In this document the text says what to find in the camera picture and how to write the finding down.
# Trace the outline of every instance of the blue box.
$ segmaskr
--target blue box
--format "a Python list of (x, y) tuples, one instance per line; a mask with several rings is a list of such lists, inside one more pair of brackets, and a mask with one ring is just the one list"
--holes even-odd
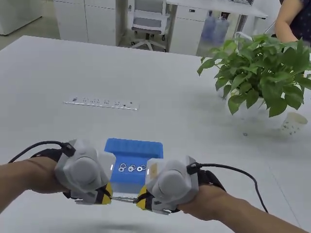
[[(146, 172), (138, 172), (137, 167), (146, 165), (151, 158), (163, 158), (163, 145), (159, 142), (109, 138), (104, 150), (117, 158), (110, 181), (113, 191), (120, 193), (138, 194), (145, 184)], [(124, 172), (119, 172), (123, 163), (126, 168)], [(128, 171), (130, 165), (136, 166), (133, 172)]]

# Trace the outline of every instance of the person's arm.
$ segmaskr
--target person's arm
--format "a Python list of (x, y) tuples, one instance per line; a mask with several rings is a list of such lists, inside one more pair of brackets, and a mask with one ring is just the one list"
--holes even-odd
[(304, 0), (284, 0), (276, 19), (276, 36), (282, 42), (292, 42), (298, 39), (294, 36), (290, 24), (302, 10)]
[(215, 186), (201, 186), (192, 202), (178, 208), (202, 220), (218, 220), (235, 233), (306, 233)]
[(56, 162), (33, 158), (0, 166), (0, 213), (26, 190), (39, 193), (65, 191), (54, 178)]

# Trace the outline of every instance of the floor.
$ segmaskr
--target floor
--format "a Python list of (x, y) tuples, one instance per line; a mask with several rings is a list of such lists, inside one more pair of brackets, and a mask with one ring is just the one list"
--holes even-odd
[(7, 35), (0, 35), (0, 50), (23, 35), (60, 39), (53, 1), (43, 1), (43, 17)]

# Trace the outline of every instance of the white drawer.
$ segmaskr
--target white drawer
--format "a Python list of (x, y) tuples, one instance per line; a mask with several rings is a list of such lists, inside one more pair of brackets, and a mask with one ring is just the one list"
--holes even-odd
[(83, 3), (83, 0), (54, 0), (55, 2), (66, 2), (66, 3)]
[(97, 6), (109, 9), (116, 8), (116, 0), (85, 0), (86, 6)]
[(207, 16), (207, 10), (193, 8), (193, 7), (186, 7), (186, 6), (178, 6), (177, 7), (177, 18), (185, 18), (185, 19), (192, 19), (196, 21), (204, 22)]

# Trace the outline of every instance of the plastic bottle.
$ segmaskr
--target plastic bottle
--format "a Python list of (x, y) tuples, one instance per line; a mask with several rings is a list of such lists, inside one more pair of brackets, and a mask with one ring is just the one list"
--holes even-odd
[(205, 41), (213, 40), (213, 34), (216, 27), (216, 19), (212, 14), (213, 12), (209, 11), (207, 18), (205, 19), (204, 28), (201, 35), (202, 39)]
[(213, 44), (220, 46), (225, 41), (230, 23), (228, 22), (229, 13), (222, 12), (221, 17), (216, 21), (216, 28), (213, 34)]

